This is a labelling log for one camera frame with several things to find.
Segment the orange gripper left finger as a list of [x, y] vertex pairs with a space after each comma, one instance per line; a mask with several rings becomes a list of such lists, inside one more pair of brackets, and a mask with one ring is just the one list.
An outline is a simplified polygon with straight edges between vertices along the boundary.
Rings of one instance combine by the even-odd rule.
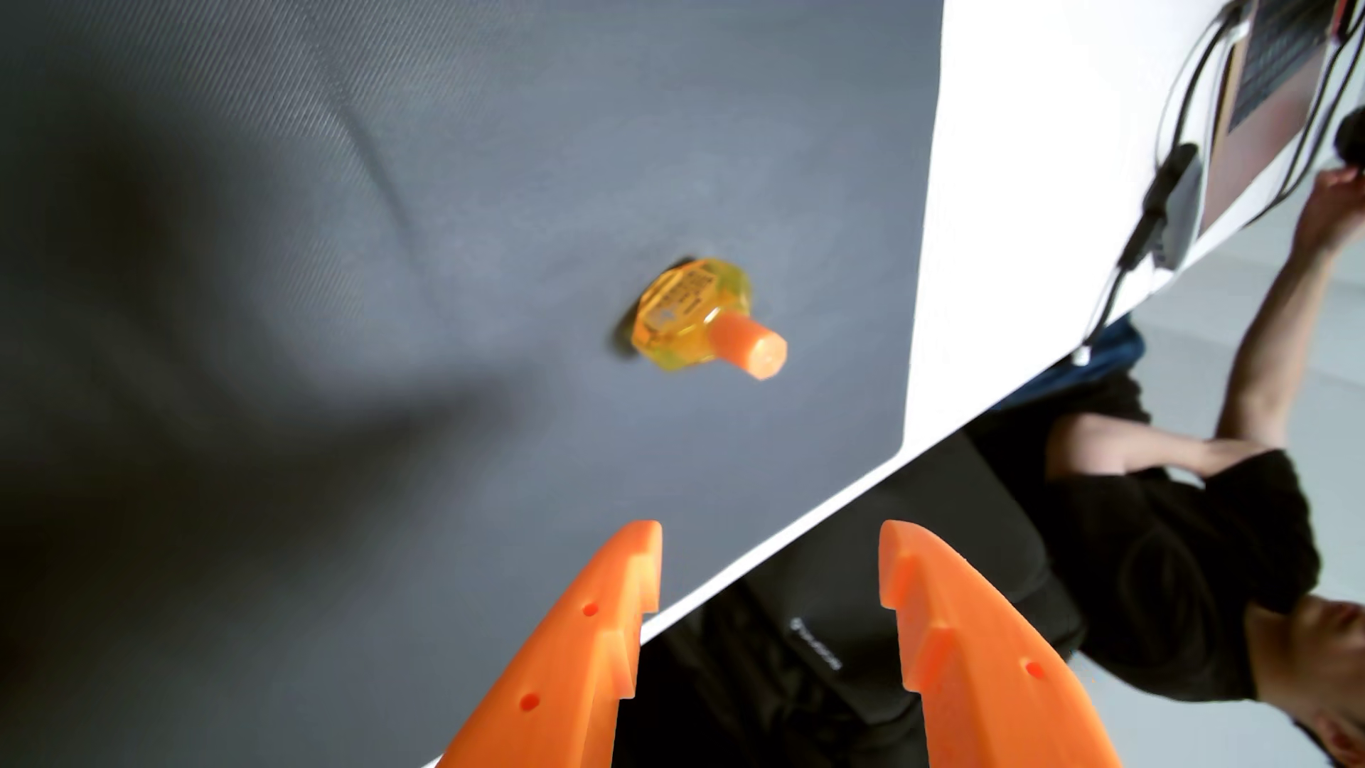
[[485, 694], [438, 767], [612, 767], [636, 693], [642, 621], [659, 608], [662, 525], [602, 544]]

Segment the person's hand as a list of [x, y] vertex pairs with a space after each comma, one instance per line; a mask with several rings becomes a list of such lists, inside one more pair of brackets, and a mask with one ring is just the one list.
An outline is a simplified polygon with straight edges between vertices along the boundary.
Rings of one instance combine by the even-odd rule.
[[1364, 173], [1358, 166], [1316, 175], [1291, 239], [1291, 255], [1327, 258], [1345, 250], [1364, 228]]

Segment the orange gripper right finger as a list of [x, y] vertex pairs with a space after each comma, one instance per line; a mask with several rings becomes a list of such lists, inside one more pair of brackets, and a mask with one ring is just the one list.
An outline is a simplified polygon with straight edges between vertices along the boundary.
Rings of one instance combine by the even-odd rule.
[[879, 596], [931, 767], [1122, 765], [1067, 663], [939, 535], [883, 522]]

